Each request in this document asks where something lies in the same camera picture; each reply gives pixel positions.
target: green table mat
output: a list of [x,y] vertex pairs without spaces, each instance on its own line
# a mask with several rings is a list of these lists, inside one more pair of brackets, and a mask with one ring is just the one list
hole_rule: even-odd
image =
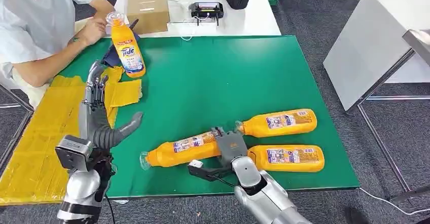
[[[91,63],[111,41],[86,49],[61,75],[85,80]],[[141,126],[112,149],[117,174],[110,197],[213,195],[231,187],[191,176],[186,164],[144,171],[139,155],[166,141],[176,141],[222,126],[233,130],[236,120],[298,108],[314,110],[317,128],[306,134],[253,138],[259,144],[315,144],[326,164],[317,173],[270,172],[287,190],[342,189],[360,186],[345,149],[295,36],[145,38],[139,41],[147,72],[139,103],[119,108],[116,125],[143,111]],[[123,81],[130,80],[123,75]],[[217,166],[215,158],[204,161]],[[236,183],[234,176],[226,180]]]

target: yellow detergent bottle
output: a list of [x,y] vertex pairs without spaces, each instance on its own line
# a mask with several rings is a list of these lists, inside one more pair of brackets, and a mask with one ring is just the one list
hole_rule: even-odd
[[237,130],[245,135],[268,137],[307,133],[316,128],[316,116],[311,109],[262,114],[245,122],[236,122]]
[[324,155],[316,145],[257,145],[248,156],[259,170],[318,172],[324,168]]
[[212,132],[206,132],[175,142],[165,142],[150,152],[140,154],[140,165],[144,170],[150,167],[171,167],[188,163],[194,159],[205,159],[221,155]]
[[124,15],[111,12],[106,21],[112,26],[112,42],[127,75],[131,78],[143,76],[146,72],[144,58],[133,32],[124,23]]

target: cardboard box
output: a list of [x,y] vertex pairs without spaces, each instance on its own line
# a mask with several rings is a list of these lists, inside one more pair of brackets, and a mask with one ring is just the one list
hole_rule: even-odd
[[133,29],[137,34],[167,31],[167,0],[127,0],[127,18],[130,24],[139,19]]

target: yellow plastic bag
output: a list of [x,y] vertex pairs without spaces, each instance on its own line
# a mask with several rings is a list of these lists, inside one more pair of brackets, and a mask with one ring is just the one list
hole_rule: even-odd
[[[108,68],[105,106],[115,124],[118,106],[141,98],[141,80],[118,82],[121,67]],[[67,171],[61,167],[55,146],[66,134],[79,136],[78,111],[84,97],[81,78],[56,76],[25,129],[0,179],[0,205],[60,202]]]

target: bottle cap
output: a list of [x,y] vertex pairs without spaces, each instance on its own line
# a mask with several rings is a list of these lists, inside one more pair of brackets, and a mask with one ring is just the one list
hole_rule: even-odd
[[147,159],[148,159],[148,152],[141,152],[139,156],[140,167],[145,171],[150,169],[151,167]]
[[120,26],[124,24],[124,14],[113,11],[106,16],[106,21],[112,26]]
[[236,121],[236,130],[245,134],[245,128],[243,127],[243,123],[241,121]]

